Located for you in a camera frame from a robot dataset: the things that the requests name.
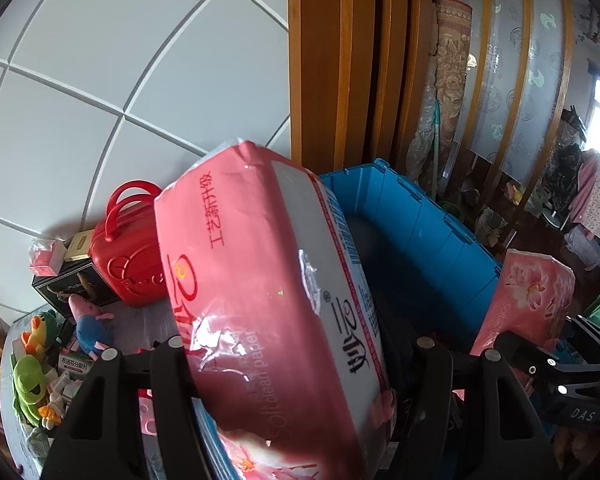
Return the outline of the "pink flower tissue pack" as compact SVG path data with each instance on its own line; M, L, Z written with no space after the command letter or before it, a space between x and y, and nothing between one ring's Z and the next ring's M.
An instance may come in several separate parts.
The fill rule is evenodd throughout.
M576 284L569 266L557 259L509 249L486 317L471 354L492 348L510 330L532 344L553 350L564 326Z

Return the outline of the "large pink tissue pack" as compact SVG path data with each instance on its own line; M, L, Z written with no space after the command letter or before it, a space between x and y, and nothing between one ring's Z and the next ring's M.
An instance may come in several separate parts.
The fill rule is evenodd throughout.
M237 140L167 186L155 215L223 476L372 478L396 402L334 193L311 171Z

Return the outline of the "green frog plush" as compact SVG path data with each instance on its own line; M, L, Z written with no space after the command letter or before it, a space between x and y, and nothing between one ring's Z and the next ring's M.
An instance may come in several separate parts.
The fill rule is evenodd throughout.
M12 370L14 409L32 427L37 427L42 419L38 409L46 395L46 384L42 366L34 356L26 354L16 362Z

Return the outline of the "blue dress pig plush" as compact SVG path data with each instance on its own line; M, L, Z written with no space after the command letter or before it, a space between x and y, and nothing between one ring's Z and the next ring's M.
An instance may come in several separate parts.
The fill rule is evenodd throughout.
M114 345L114 336L105 325L114 318L112 313L103 311L96 304L80 295L72 294L68 299L69 308L76 322L76 339L81 350L92 360Z

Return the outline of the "orange green duck plush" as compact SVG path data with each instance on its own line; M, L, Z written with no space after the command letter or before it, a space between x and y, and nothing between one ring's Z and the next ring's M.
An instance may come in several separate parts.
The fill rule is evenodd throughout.
M56 340L60 331L57 318L53 311L43 311L30 319L30 330L22 332L20 340L24 351L39 361Z

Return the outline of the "blue plastic storage crate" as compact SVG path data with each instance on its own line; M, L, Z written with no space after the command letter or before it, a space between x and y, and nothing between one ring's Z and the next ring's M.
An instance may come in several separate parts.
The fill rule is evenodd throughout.
M320 180L347 221L373 299L396 402L391 440L408 340L417 327L437 324L470 344L494 291L495 264L416 186L385 169L365 166Z

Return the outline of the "black gift box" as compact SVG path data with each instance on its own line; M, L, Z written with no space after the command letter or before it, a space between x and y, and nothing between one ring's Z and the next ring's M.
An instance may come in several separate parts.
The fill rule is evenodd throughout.
M64 318L71 318L69 296L77 294L99 307L120 300L91 259L65 262L56 276L35 276L33 289Z

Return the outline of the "red bear suitcase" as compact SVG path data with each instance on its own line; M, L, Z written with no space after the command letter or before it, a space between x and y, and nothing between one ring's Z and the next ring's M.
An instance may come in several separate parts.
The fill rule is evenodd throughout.
M166 298L155 217L161 188L132 180L111 193L105 218L91 239L90 255L99 275L131 308L142 308Z

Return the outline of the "gold flat box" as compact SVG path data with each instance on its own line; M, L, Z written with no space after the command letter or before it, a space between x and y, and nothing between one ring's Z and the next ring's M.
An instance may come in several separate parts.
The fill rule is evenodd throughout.
M64 255L65 262L75 262L90 258L93 234L93 230L74 234Z

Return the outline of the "small pink tissue pack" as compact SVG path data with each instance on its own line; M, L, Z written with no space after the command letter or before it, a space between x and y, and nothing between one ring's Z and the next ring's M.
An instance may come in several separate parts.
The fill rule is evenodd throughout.
M32 240L29 268L35 276L57 276L64 263L67 248L61 240Z

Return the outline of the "rolled patterned carpet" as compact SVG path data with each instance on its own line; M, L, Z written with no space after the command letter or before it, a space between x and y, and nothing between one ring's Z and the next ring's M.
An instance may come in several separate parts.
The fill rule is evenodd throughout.
M472 9L460 0L432 0L432 36L416 133L406 155L406 174L431 188L442 170L460 119L467 77Z

